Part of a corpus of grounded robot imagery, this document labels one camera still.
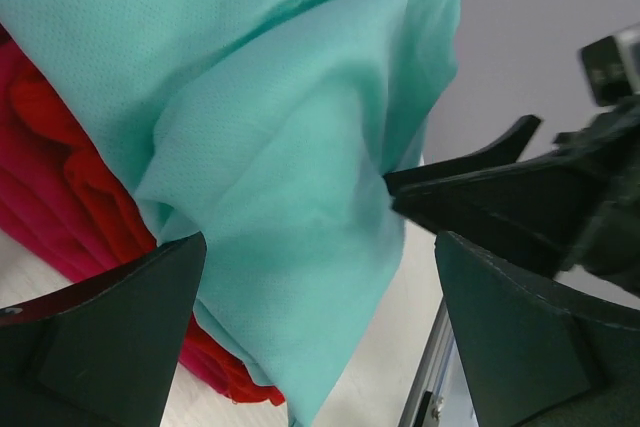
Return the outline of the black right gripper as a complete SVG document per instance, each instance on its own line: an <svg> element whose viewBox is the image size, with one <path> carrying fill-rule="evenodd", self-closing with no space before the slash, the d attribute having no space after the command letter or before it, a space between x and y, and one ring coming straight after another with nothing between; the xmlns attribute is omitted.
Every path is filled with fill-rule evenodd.
<svg viewBox="0 0 640 427"><path fill-rule="evenodd" d="M519 118L466 156L385 175L392 208L425 230L455 233L543 277L575 265L639 290L639 25L579 50L595 104L606 111L556 136L556 150L521 161L541 124Z"/></svg>

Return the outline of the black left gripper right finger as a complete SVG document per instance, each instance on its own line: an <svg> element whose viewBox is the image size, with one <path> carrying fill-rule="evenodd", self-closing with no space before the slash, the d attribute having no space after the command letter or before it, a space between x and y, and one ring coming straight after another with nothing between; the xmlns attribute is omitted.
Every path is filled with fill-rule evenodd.
<svg viewBox="0 0 640 427"><path fill-rule="evenodd" d="M482 426L636 426L639 313L450 233L435 258Z"/></svg>

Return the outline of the teal t shirt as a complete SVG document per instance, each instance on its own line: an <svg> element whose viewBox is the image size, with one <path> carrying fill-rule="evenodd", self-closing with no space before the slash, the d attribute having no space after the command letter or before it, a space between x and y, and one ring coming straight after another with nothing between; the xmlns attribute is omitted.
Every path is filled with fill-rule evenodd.
<svg viewBox="0 0 640 427"><path fill-rule="evenodd" d="M384 177L457 70L460 0L1 0L161 243L199 325L313 423L402 258Z"/></svg>

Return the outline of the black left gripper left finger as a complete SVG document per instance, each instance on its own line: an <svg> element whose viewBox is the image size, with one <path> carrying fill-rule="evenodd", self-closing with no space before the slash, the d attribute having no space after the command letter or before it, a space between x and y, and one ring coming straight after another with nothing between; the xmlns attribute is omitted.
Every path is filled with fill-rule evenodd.
<svg viewBox="0 0 640 427"><path fill-rule="evenodd" d="M205 256L195 234L2 308L2 425L159 425Z"/></svg>

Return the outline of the red t shirt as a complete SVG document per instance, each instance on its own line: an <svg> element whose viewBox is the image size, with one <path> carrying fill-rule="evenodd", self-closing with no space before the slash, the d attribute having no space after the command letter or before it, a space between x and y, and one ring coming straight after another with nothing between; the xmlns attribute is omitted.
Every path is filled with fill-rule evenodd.
<svg viewBox="0 0 640 427"><path fill-rule="evenodd" d="M43 74L1 35L1 228L72 282L156 247Z"/></svg>

